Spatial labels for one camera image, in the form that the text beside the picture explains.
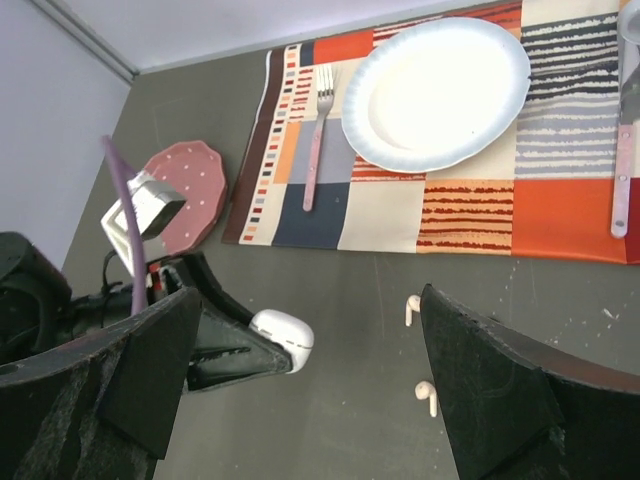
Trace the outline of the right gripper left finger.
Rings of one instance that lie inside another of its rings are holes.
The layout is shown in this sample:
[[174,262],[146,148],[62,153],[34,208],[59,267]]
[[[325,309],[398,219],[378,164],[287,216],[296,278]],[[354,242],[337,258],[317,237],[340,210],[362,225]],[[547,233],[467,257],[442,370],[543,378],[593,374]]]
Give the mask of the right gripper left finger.
[[150,479],[166,456],[201,298],[140,313],[1,368],[4,479]]

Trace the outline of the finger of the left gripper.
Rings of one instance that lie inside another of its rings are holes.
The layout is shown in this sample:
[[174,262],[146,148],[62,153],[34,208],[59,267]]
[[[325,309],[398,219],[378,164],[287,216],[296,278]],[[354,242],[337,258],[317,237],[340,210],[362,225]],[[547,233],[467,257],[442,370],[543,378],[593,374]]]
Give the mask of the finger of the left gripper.
[[253,313],[223,289],[202,252],[175,257],[174,268],[180,282],[198,290],[209,306],[224,313],[229,319],[245,327],[249,326]]
[[249,332],[235,332],[197,344],[187,368],[188,393],[220,389],[293,370],[291,355],[279,344]]

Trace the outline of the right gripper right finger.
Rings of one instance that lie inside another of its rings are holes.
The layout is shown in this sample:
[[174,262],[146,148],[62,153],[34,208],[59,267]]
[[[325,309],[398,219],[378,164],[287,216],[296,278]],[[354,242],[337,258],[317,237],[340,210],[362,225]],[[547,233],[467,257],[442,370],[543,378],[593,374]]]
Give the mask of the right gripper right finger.
[[534,340],[432,285],[420,316],[460,478],[638,478],[637,375]]

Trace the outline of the white earbud charging case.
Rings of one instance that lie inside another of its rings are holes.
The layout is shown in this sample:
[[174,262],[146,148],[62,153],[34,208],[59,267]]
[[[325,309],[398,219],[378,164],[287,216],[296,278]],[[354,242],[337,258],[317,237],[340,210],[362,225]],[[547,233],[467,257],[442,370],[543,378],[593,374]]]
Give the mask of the white earbud charging case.
[[311,327],[304,321],[282,311],[265,309],[253,316],[249,327],[289,353],[292,360],[290,374],[297,373],[305,366],[315,337]]

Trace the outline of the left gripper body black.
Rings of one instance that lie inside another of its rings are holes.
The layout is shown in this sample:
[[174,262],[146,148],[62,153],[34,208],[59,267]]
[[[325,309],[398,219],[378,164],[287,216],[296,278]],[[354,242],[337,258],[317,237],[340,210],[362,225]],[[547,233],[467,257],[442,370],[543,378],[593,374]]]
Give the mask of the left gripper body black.
[[[147,305],[182,288],[195,289],[202,302],[202,316],[220,315],[220,282],[201,252],[167,257],[147,267],[145,295]],[[104,319],[123,320],[130,315],[133,281],[104,281]]]

